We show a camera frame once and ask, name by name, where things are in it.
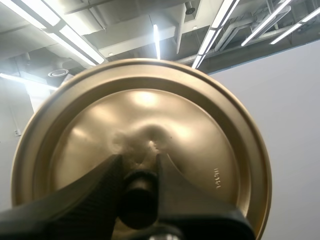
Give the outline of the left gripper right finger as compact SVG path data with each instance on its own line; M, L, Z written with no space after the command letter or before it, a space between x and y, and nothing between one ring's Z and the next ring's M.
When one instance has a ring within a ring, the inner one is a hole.
M254 240L255 234L234 205L210 196L188 181L167 154L156 157L158 221L185 240Z

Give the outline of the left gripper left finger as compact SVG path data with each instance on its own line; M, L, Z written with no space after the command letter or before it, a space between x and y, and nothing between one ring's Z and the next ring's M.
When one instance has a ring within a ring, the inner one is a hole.
M109 240L122 192L123 159L112 155L46 197L0 214L2 240Z

